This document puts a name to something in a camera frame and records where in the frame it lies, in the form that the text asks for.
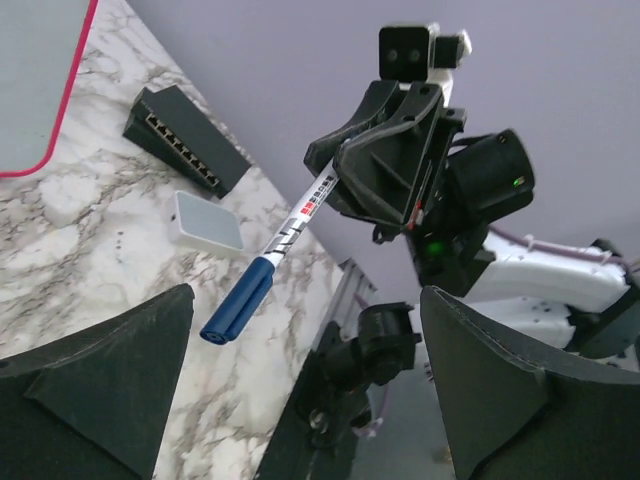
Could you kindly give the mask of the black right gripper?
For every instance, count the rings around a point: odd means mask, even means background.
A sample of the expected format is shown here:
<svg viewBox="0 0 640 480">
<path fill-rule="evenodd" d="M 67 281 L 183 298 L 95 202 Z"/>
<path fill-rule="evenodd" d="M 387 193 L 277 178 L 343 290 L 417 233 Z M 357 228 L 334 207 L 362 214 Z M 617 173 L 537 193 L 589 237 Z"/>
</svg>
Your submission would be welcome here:
<svg viewBox="0 0 640 480">
<path fill-rule="evenodd" d="M 419 222 L 466 120 L 437 84 L 414 82 L 400 102 L 397 81 L 375 80 L 343 126 L 310 143 L 303 163 L 319 175 L 350 139 L 336 157 L 349 196 L 340 212 L 373 224 L 375 243 L 389 242 Z"/>
</svg>

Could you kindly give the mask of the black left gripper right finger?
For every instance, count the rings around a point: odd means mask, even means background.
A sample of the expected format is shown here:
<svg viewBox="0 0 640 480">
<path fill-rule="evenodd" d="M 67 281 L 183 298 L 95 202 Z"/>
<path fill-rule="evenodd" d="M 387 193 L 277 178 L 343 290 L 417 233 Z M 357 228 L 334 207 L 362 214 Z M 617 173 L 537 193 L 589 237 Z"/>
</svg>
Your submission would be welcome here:
<svg viewBox="0 0 640 480">
<path fill-rule="evenodd" d="M 526 336 L 437 288 L 421 293 L 459 479 L 636 479 L 639 375 Z"/>
</svg>

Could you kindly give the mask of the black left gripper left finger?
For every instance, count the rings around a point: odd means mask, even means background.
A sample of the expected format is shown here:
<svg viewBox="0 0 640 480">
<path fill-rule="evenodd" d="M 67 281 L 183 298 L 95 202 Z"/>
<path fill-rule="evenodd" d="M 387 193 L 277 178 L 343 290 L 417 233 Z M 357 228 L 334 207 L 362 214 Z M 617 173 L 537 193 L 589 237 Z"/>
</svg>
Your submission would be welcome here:
<svg viewBox="0 0 640 480">
<path fill-rule="evenodd" d="M 152 478 L 193 301 L 192 288 L 180 284 L 2 359 L 2 478 Z"/>
</svg>

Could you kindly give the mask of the white blue whiteboard marker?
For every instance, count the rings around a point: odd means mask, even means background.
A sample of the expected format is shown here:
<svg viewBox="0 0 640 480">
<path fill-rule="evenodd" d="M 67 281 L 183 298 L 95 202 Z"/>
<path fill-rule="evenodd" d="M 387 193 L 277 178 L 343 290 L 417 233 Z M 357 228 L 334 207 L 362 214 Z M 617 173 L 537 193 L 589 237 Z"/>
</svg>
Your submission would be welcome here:
<svg viewBox="0 0 640 480">
<path fill-rule="evenodd" d="M 337 183 L 338 175 L 328 163 L 202 327 L 199 335 L 203 340 L 225 345 L 240 335 L 273 286 L 278 265 Z"/>
</svg>

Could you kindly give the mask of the pink framed whiteboard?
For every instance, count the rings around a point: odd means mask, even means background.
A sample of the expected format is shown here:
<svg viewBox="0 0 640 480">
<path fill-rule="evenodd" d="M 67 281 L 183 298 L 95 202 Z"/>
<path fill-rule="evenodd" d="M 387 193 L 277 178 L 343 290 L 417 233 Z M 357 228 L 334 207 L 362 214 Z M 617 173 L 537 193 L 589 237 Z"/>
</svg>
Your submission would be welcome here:
<svg viewBox="0 0 640 480">
<path fill-rule="evenodd" d="M 96 1 L 1 0 L 1 176 L 50 160 Z"/>
</svg>

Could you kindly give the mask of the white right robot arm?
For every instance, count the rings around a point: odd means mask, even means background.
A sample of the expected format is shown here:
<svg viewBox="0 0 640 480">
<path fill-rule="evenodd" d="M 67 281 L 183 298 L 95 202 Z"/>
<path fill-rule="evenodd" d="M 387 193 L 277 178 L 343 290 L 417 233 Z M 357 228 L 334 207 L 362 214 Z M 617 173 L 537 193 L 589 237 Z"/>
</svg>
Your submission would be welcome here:
<svg viewBox="0 0 640 480">
<path fill-rule="evenodd" d="M 422 287 L 421 332 L 407 305 L 374 305 L 354 339 L 313 354 L 298 410 L 316 448 L 371 422 L 366 388 L 409 369 L 420 348 L 453 458 L 468 469 L 548 449 L 552 435 L 582 451 L 618 436 L 639 402 L 638 376 L 603 365 L 639 337 L 638 278 L 607 241 L 576 248 L 498 231 L 532 201 L 533 170 L 514 131 L 466 138 L 465 121 L 436 85 L 379 80 L 308 147 L 307 168 L 338 177 L 329 205 L 371 223 L 377 243 L 403 236 Z"/>
</svg>

